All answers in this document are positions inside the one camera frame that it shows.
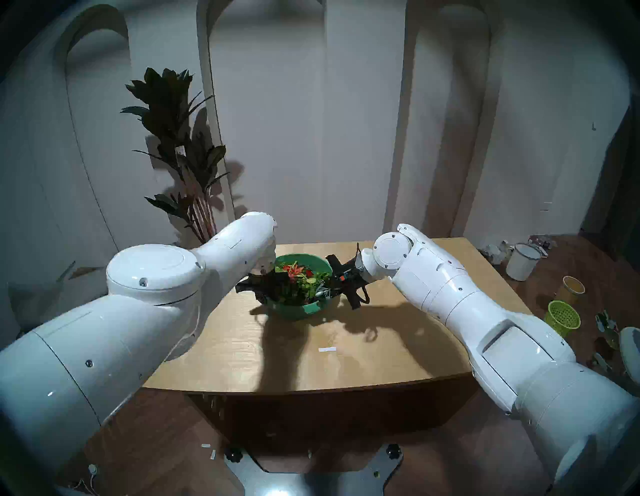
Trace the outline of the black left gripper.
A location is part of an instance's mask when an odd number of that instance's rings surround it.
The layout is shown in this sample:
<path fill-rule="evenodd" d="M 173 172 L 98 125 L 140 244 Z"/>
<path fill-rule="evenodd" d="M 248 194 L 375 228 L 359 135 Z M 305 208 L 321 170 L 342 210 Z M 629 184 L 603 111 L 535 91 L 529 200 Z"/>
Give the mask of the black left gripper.
<path fill-rule="evenodd" d="M 266 305 L 268 301 L 277 302 L 279 300 L 279 295 L 285 284 L 285 272 L 250 273 L 235 285 L 235 291 L 236 293 L 253 292 L 256 300 Z"/>

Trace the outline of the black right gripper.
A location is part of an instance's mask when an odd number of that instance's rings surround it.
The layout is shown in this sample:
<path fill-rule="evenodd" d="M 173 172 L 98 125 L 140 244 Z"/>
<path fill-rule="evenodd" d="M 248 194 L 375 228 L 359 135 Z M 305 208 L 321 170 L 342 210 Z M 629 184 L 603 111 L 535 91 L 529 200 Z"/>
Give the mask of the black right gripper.
<path fill-rule="evenodd" d="M 329 300 L 345 296 L 353 310 L 362 304 L 369 305 L 371 299 L 366 286 L 369 284 L 364 275 L 361 254 L 342 264 L 335 254 L 327 255 L 326 261 L 331 267 L 331 277 L 325 278 L 315 292 L 316 300 Z"/>

